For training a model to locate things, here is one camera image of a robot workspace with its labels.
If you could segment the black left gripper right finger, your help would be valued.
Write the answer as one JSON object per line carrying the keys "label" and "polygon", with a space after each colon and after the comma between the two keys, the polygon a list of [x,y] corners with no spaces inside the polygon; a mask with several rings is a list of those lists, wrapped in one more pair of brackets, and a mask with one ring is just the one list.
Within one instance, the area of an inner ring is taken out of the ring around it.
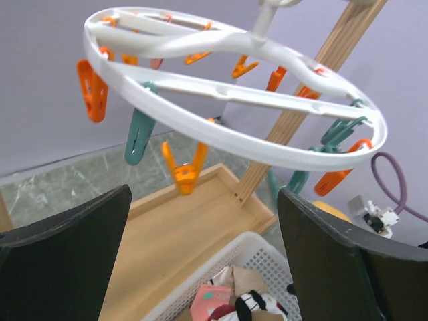
{"label": "black left gripper right finger", "polygon": [[281,189],[282,239],[303,320],[426,320],[427,250]]}

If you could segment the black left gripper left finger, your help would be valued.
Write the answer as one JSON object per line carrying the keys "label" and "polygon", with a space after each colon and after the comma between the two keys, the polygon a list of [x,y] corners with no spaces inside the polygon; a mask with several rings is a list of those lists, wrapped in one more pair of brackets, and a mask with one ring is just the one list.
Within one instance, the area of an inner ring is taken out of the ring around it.
{"label": "black left gripper left finger", "polygon": [[97,320],[131,200],[121,185],[1,233],[1,319]]}

